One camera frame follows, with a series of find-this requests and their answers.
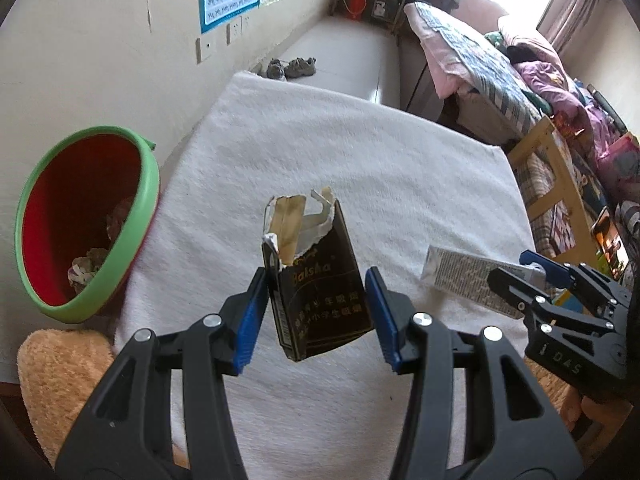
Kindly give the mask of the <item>white towel mat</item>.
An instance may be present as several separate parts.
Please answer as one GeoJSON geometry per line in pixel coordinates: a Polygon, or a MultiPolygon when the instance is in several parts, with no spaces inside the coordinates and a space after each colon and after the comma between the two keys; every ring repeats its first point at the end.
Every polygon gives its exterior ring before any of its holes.
{"type": "MultiPolygon", "coordinates": [[[[330,188],[361,269],[454,330],[521,322],[436,290],[421,278],[438,246],[506,262],[533,237],[503,151],[434,122],[341,93],[239,73],[191,134],[130,274],[116,328],[185,330],[247,289],[262,264],[270,198],[330,188]]],[[[303,362],[288,360],[273,320],[250,365],[226,383],[234,431],[253,479],[384,479],[410,378],[367,334],[303,362]]]]}

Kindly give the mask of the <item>tan fuzzy sleeve right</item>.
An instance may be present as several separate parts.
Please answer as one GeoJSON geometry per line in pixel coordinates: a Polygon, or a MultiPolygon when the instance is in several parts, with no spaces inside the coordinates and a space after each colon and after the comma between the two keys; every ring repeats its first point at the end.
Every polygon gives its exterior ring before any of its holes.
{"type": "Polygon", "coordinates": [[[529,358],[525,364],[537,382],[547,393],[552,405],[559,412],[566,428],[574,430],[580,416],[585,415],[594,423],[594,430],[578,441],[578,450],[586,466],[591,465],[608,447],[622,428],[632,410],[626,400],[614,399],[599,404],[582,396],[575,388],[545,370],[529,358]]]}

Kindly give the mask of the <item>white blue milk carton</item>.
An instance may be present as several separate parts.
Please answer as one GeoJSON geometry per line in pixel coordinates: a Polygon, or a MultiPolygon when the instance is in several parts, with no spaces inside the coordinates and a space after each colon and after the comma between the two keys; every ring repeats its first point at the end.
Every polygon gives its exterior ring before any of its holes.
{"type": "Polygon", "coordinates": [[[504,269],[539,289],[546,286],[546,271],[538,263],[522,266],[433,245],[427,249],[421,280],[440,292],[469,300],[495,313],[518,320],[523,317],[523,313],[516,307],[511,307],[489,288],[489,273],[497,268],[504,269]]]}

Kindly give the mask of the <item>grey shoe left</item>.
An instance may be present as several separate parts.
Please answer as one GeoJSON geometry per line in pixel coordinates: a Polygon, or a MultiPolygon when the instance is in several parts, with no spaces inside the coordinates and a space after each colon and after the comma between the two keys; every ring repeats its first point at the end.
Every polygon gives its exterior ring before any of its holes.
{"type": "Polygon", "coordinates": [[[286,81],[285,69],[280,60],[273,58],[267,65],[265,77],[272,80],[286,81]]]}

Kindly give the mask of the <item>curtain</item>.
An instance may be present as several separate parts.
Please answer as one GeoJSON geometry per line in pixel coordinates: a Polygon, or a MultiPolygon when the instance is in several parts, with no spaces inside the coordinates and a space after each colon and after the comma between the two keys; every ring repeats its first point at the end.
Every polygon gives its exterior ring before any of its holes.
{"type": "Polygon", "coordinates": [[[553,49],[563,53],[606,0],[550,0],[537,29],[553,49]]]}

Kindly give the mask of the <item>newspaper ball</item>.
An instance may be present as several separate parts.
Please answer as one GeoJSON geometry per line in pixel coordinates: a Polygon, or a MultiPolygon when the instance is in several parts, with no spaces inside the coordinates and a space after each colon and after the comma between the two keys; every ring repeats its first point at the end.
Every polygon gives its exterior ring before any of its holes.
{"type": "Polygon", "coordinates": [[[76,295],[79,295],[96,277],[104,265],[108,250],[92,248],[84,256],[75,258],[67,270],[67,281],[76,295]]]}

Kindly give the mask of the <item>grey shoe right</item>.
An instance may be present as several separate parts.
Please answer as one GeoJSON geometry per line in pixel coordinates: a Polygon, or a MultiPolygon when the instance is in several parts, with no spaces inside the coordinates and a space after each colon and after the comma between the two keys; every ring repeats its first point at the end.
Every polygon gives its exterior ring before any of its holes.
{"type": "Polygon", "coordinates": [[[294,58],[284,68],[285,77],[288,79],[311,77],[316,71],[315,58],[294,58]]]}

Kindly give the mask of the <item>red bucket on shelf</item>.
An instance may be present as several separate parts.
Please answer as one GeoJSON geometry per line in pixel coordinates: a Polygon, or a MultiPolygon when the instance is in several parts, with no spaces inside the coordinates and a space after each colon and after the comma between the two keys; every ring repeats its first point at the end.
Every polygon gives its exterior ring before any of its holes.
{"type": "Polygon", "coordinates": [[[367,7],[367,0],[347,0],[346,10],[349,18],[355,21],[362,19],[362,14],[367,7]]]}

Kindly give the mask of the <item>dark brown carton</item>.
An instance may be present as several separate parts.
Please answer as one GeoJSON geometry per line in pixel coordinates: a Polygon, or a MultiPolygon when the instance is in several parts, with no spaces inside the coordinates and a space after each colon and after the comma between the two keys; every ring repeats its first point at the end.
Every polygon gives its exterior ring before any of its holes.
{"type": "Polygon", "coordinates": [[[262,258],[288,359],[318,356],[372,330],[354,248],[332,188],[273,197],[264,212],[262,258]]]}

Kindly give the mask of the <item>purple clothes pile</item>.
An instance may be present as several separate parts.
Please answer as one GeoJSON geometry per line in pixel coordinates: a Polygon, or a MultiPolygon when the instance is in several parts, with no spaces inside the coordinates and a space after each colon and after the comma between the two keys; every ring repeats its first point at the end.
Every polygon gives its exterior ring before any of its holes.
{"type": "Polygon", "coordinates": [[[522,79],[562,117],[567,144],[588,162],[614,202],[639,200],[639,143],[614,131],[604,111],[588,101],[556,66],[544,61],[514,65],[522,79]]]}

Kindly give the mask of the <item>pink pillow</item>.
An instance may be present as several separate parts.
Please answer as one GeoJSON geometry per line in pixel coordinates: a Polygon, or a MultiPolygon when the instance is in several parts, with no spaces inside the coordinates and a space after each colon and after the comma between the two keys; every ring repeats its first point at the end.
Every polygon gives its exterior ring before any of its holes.
{"type": "Polygon", "coordinates": [[[522,20],[512,15],[500,16],[497,24],[507,47],[529,48],[541,61],[562,67],[558,52],[537,29],[528,27],[522,20]]]}

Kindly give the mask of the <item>grey shoe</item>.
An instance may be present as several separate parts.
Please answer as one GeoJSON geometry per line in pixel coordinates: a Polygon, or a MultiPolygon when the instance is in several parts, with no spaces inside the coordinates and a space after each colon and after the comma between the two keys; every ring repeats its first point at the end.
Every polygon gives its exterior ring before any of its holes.
{"type": "Polygon", "coordinates": [[[280,60],[273,58],[267,65],[265,77],[272,80],[286,81],[285,69],[280,60]]]}
{"type": "Polygon", "coordinates": [[[294,58],[284,68],[285,77],[288,79],[311,77],[316,71],[315,58],[294,58]]]}

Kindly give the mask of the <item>white wall socket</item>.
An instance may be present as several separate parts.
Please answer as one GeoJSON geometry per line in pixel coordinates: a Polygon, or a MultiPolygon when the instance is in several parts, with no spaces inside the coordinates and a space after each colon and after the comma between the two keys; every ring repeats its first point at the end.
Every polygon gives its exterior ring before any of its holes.
{"type": "Polygon", "coordinates": [[[207,37],[198,37],[195,40],[196,62],[202,64],[208,60],[215,50],[215,43],[207,37]]]}

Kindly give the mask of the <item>red bucket green rim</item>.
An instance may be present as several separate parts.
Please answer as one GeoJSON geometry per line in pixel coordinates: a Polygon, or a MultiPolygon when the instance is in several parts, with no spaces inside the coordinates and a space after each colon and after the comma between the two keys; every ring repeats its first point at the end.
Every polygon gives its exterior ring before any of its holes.
{"type": "Polygon", "coordinates": [[[14,252],[27,296],[48,318],[84,322],[126,283],[160,199],[154,148],[132,130],[96,126],[55,144],[32,170],[17,205],[14,252]],[[76,295],[67,270],[92,248],[108,255],[76,295]]]}

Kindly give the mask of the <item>wooden chair frame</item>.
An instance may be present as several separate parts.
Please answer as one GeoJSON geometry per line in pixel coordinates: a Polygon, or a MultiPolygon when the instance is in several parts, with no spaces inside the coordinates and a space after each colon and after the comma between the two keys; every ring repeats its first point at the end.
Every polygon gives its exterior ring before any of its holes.
{"type": "Polygon", "coordinates": [[[556,132],[549,117],[544,116],[508,154],[513,169],[523,165],[533,154],[543,154],[554,180],[549,192],[526,207],[528,220],[542,216],[555,204],[567,208],[567,222],[574,235],[575,245],[555,257],[558,263],[598,265],[597,244],[590,232],[587,211],[574,178],[573,168],[567,165],[561,146],[564,140],[556,132]]]}

